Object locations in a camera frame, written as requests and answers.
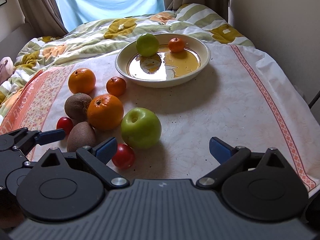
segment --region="bed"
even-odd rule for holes
[[[136,151],[132,168],[120,173],[139,178],[202,177],[218,162],[209,153],[209,140],[217,136],[228,144],[265,152],[277,147],[313,195],[319,189],[320,126],[279,65],[232,28],[214,11],[187,4],[164,11],[80,25],[65,37],[41,37],[28,42],[18,54],[14,75],[0,87],[3,102],[0,132],[19,127],[55,129],[65,116],[71,95],[68,77],[80,67],[97,77],[92,97],[106,93],[106,81],[119,75],[116,54],[143,33],[182,33],[205,42],[212,57],[208,66],[183,85],[150,89],[128,82],[120,97],[125,113],[139,106],[154,111],[162,124],[160,143]],[[115,136],[119,129],[99,133]],[[49,147],[66,150],[66,141],[37,146],[28,155],[37,161]],[[115,169],[110,162],[108,166]]]

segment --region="kiwi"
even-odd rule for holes
[[[81,122],[75,125],[69,134],[67,151],[75,152],[78,148],[85,145],[95,147],[96,134],[89,123]]]
[[[87,110],[92,98],[84,93],[77,93],[69,97],[64,104],[64,111],[71,119],[79,122],[87,120]]]

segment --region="floral blanket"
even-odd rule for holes
[[[205,43],[254,47],[218,14],[200,4],[185,4],[177,11],[152,15],[93,21],[62,38],[34,38],[18,54],[15,73],[0,86],[0,123],[38,71],[117,53],[144,33],[181,33]]]

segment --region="ceramic dish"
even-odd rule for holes
[[[185,83],[208,64],[211,53],[207,46],[196,38],[183,34],[156,34],[160,47],[151,57],[141,57],[136,42],[125,46],[117,55],[117,71],[132,82],[154,88],[173,87]],[[182,52],[172,53],[168,43],[172,38],[181,38],[186,46]]]

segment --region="tangerine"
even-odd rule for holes
[[[109,94],[119,97],[124,94],[127,84],[123,78],[112,77],[108,80],[106,87]]]
[[[68,80],[68,86],[73,94],[89,94],[96,85],[96,76],[88,68],[79,68],[74,71]]]
[[[173,38],[169,41],[168,47],[172,52],[181,52],[185,47],[185,42],[180,38]]]
[[[95,97],[87,110],[89,124],[100,131],[116,128],[121,123],[123,114],[121,101],[109,94]]]

